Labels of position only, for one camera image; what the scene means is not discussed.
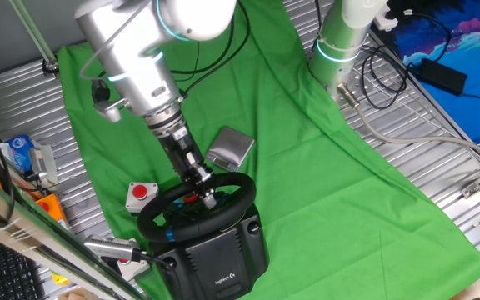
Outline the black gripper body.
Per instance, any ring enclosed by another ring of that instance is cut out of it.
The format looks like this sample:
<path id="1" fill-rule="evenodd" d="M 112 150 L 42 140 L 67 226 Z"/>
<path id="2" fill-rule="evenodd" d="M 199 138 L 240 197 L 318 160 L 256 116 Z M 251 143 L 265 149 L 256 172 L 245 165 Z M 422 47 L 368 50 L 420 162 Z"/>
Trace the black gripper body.
<path id="1" fill-rule="evenodd" d="M 160 132 L 157 139 L 178 175 L 194 173 L 203 165 L 203 155 L 187 125 Z"/>

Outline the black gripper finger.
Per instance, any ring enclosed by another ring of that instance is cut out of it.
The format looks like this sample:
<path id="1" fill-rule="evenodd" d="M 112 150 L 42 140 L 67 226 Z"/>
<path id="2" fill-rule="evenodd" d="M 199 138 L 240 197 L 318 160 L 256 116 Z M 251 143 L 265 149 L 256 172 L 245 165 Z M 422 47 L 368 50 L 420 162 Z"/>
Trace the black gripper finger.
<path id="1" fill-rule="evenodd" d="M 193 153 L 195 163 L 192 165 L 194 171 L 195 193 L 206 195 L 212 189 L 213 170 L 204 162 L 200 153 Z"/>
<path id="2" fill-rule="evenodd" d="M 208 166 L 199 166 L 195 169 L 192 177 L 182 183 L 185 189 L 182 201 L 186 204 L 202 203 L 206 208 L 215 208 L 217 200 L 215 188 L 211 185 L 213 170 Z"/>

